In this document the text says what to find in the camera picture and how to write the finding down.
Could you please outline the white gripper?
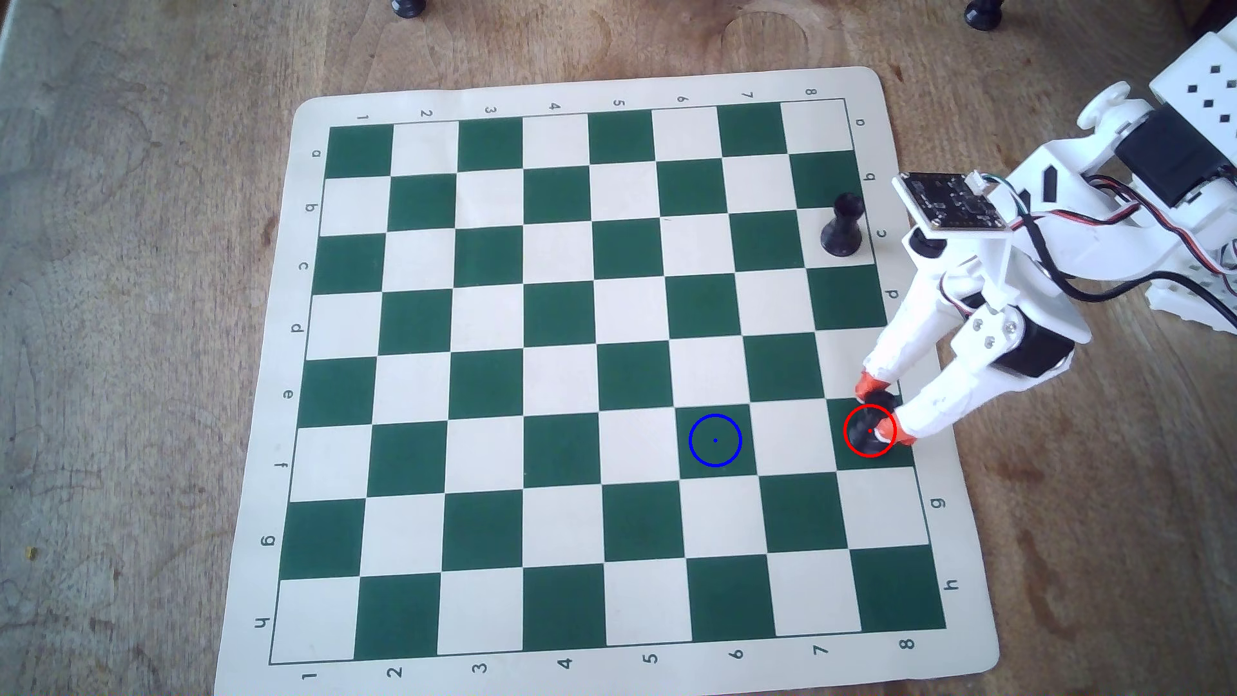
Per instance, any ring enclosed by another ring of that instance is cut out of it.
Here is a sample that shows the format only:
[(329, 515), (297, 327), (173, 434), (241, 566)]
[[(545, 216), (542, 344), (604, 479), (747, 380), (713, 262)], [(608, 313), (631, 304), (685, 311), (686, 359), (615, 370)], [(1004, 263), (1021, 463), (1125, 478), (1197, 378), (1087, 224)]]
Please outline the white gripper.
[(905, 209), (917, 273), (862, 362), (858, 402), (966, 326), (951, 362), (893, 410), (896, 443), (1065, 372), (1092, 337), (1075, 302), (1145, 284), (1153, 309), (1197, 321), (1197, 134), (1051, 140), (1007, 177), (907, 172)]

